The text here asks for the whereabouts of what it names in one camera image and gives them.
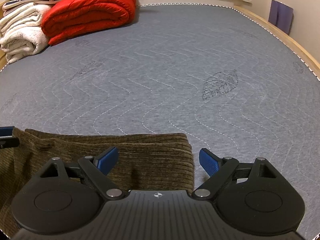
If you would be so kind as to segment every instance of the brown corduroy cloth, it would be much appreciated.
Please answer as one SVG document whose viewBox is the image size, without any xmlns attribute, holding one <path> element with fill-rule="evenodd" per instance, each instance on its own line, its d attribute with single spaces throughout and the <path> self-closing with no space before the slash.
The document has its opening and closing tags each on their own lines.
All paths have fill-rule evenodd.
<svg viewBox="0 0 320 240">
<path fill-rule="evenodd" d="M 52 157 L 73 162 L 115 146 L 119 160 L 108 178 L 121 189 L 193 190 L 193 155 L 183 133 L 74 136 L 14 128 L 13 136 L 20 139 L 20 146 L 0 150 L 0 229 L 9 237 L 18 231 L 12 198 Z"/>
</svg>

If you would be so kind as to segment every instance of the stack of bedding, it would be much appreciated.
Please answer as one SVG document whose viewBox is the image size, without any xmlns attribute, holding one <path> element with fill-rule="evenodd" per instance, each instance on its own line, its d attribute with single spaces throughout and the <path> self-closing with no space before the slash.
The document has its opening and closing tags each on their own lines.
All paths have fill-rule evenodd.
<svg viewBox="0 0 320 240">
<path fill-rule="evenodd" d="M 49 39 L 41 30 L 41 22 L 51 7 L 30 2 L 0 20 L 1 49 L 9 64 L 37 54 L 48 45 Z"/>
<path fill-rule="evenodd" d="M 44 15 L 61 0 L 11 0 L 3 5 L 0 44 L 8 64 L 41 52 L 49 37 L 41 29 Z"/>
<path fill-rule="evenodd" d="M 0 45 L 7 62 L 48 44 L 132 22 L 136 0 L 10 0 L 2 7 Z"/>
</svg>

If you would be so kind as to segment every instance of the white towel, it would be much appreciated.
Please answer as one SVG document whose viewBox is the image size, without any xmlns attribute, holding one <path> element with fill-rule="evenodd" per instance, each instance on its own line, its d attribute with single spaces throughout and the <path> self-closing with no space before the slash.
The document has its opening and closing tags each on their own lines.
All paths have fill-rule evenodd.
<svg viewBox="0 0 320 240">
<path fill-rule="evenodd" d="M 14 10 L 20 8 L 21 6 L 24 6 L 25 4 L 20 4 L 20 5 L 17 5 L 9 10 L 6 10 L 3 12 L 3 17 L 7 16 L 9 13 L 12 13 Z"/>
<path fill-rule="evenodd" d="M 27 26 L 4 36 L 1 49 L 6 53 L 5 57 L 10 64 L 23 57 L 41 52 L 48 42 L 49 37 L 44 35 L 41 27 Z"/>
<path fill-rule="evenodd" d="M 0 20 L 0 43 L 5 35 L 26 26 L 41 25 L 43 15 L 51 9 L 49 4 L 27 3 Z"/>
</svg>

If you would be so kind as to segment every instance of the mattress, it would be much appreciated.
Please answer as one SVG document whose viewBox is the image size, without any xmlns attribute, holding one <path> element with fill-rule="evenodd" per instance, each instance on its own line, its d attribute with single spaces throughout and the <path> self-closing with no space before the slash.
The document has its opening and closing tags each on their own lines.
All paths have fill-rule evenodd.
<svg viewBox="0 0 320 240">
<path fill-rule="evenodd" d="M 195 187 L 202 147 L 267 158 L 320 232 L 320 82 L 280 40 L 231 8 L 159 5 L 128 26 L 73 38 L 0 73 L 0 125 L 50 133 L 187 134 Z"/>
</svg>

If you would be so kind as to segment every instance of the folded red blanket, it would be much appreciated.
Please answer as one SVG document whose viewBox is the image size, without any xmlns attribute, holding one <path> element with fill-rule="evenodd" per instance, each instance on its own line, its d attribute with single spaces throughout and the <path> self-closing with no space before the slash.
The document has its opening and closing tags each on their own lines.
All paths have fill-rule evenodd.
<svg viewBox="0 0 320 240">
<path fill-rule="evenodd" d="M 136 0 L 62 0 L 43 17 L 41 28 L 56 45 L 69 38 L 132 22 Z"/>
</svg>

